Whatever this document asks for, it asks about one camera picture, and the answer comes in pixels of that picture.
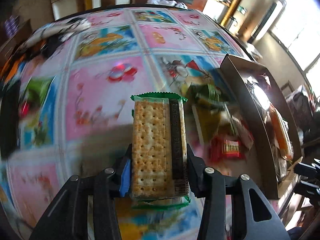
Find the small green candy packet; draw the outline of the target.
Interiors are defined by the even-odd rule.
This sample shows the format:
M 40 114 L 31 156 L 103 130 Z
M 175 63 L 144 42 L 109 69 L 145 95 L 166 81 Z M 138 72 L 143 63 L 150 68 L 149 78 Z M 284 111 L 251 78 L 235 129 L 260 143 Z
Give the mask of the small green candy packet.
M 53 77 L 32 77 L 28 81 L 20 99 L 20 117 L 24 118 L 43 106 L 53 80 Z

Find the white red snack packet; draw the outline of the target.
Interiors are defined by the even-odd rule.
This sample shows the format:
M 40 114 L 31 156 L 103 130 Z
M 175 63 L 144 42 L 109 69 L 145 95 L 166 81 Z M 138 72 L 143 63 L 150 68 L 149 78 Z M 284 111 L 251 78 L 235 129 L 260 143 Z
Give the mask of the white red snack packet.
M 238 136 L 241 140 L 241 142 L 244 144 L 244 146 L 250 150 L 254 144 L 254 139 L 252 133 L 249 131 L 249 129 L 245 126 L 245 124 L 239 120 L 238 118 L 232 116 L 232 122 L 235 126 Z

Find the red yellow candy bar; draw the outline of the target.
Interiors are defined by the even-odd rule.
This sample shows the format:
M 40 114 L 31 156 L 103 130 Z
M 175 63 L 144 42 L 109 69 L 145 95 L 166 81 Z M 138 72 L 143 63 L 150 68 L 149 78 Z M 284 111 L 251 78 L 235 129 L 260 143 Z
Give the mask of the red yellow candy bar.
M 241 147 L 242 145 L 239 140 L 214 137 L 210 145 L 210 159 L 216 163 L 223 159 L 244 159 L 245 155 Z

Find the patterned scarf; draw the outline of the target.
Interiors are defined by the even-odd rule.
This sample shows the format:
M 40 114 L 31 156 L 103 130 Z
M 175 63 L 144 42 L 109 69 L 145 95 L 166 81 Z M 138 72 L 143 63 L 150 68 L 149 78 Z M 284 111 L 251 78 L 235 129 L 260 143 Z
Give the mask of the patterned scarf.
M 91 27 L 91 22 L 84 17 L 75 17 L 44 25 L 32 35 L 14 46 L 13 52 L 4 64 L 1 64 L 1 81 L 9 81 L 18 70 L 18 65 L 39 54 L 51 57 L 56 49 L 71 36 Z

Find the yellow olive snack packet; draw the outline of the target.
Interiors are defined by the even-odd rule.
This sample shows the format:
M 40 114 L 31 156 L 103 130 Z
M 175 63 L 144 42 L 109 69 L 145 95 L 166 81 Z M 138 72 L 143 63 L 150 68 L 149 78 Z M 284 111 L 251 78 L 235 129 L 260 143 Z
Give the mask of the yellow olive snack packet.
M 193 104 L 191 109 L 201 145 L 209 144 L 215 136 L 229 135 L 236 137 L 238 135 L 226 105 L 219 108 L 206 109 Z

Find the white plastic bag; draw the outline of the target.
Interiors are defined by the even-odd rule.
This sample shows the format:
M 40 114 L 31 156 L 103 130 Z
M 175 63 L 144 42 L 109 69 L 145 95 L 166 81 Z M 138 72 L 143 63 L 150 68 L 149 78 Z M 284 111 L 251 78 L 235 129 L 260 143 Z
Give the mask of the white plastic bag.
M 164 5 L 169 7 L 188 9 L 188 7 L 183 2 L 176 2 L 175 0 L 147 0 L 147 4 Z

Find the cardboard box tray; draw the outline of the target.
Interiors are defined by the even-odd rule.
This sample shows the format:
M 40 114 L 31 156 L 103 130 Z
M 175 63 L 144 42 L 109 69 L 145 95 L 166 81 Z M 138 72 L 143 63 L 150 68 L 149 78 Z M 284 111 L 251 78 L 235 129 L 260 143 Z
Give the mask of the cardboard box tray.
M 264 74 L 268 76 L 271 88 L 267 90 L 267 96 L 272 105 L 289 124 L 288 134 L 293 146 L 293 162 L 295 162 L 303 156 L 303 151 L 291 110 L 275 79 L 262 64 L 226 54 L 220 64 L 220 71 L 234 94 L 241 109 L 242 116 L 253 134 L 262 179 L 262 191 L 268 199 L 280 199 L 288 187 L 283 184 L 278 185 L 272 155 L 271 139 L 267 134 L 262 112 L 251 96 L 244 82 L 244 78 L 251 75 Z

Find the orange cracker pack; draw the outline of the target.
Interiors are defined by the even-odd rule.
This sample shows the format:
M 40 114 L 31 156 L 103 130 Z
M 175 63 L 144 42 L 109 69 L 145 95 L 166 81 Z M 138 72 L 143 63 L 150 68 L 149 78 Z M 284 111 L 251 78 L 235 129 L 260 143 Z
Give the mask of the orange cracker pack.
M 278 110 L 270 104 L 269 115 L 273 125 L 274 133 L 280 149 L 280 155 L 287 161 L 293 160 L 293 151 L 287 129 L 283 123 L 283 119 Z

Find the green cracker pack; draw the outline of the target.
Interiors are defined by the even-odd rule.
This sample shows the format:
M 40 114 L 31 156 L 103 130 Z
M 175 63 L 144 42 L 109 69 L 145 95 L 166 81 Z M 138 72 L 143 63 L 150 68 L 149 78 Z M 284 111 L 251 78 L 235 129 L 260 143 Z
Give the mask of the green cracker pack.
M 192 103 L 207 109 L 221 108 L 231 103 L 230 98 L 212 84 L 191 85 L 186 96 Z
M 172 92 L 132 95 L 135 106 L 131 155 L 131 197 L 140 209 L 189 205 L 186 98 Z

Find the black smartphone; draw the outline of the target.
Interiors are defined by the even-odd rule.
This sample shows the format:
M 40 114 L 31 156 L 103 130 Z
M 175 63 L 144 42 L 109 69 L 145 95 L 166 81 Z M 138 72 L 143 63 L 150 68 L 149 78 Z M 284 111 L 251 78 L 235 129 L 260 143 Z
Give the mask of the black smartphone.
M 18 107 L 21 81 L 4 86 L 1 92 L 1 158 L 6 160 L 17 148 Z

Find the purple bottles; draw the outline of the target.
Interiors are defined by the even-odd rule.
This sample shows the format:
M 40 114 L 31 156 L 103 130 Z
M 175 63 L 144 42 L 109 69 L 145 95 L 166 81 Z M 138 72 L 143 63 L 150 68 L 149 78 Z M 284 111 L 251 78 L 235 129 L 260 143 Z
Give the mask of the purple bottles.
M 4 29 L 8 38 L 13 37 L 19 28 L 20 17 L 19 16 L 10 16 L 4 22 Z

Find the floral plastic tablecloth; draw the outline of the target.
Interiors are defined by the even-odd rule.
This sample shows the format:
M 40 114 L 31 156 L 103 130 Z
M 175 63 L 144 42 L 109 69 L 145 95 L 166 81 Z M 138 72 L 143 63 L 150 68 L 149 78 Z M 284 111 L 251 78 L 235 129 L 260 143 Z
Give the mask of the floral plastic tablecloth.
M 1 239 L 30 239 L 71 176 L 95 176 L 132 147 L 132 95 L 172 92 L 187 99 L 191 85 L 212 84 L 230 98 L 231 116 L 249 129 L 220 71 L 226 54 L 249 59 L 203 13 L 124 5 L 61 21 L 75 17 L 88 19 L 91 27 L 49 58 L 39 54 L 22 61 L 5 82 L 20 80 L 21 86 L 17 148 L 1 158 Z M 20 99 L 32 77 L 54 80 L 43 106 L 22 118 Z M 212 162 L 211 142 L 200 144 L 193 104 L 184 103 L 187 148 L 224 176 L 247 174 L 263 193 L 255 145 L 248 150 L 238 135 L 216 136 L 239 140 L 245 158 Z M 128 193 L 115 199 L 121 239 L 198 239 L 204 198 L 195 197 L 190 185 L 189 197 L 189 205 L 179 209 L 140 209 L 130 183 Z

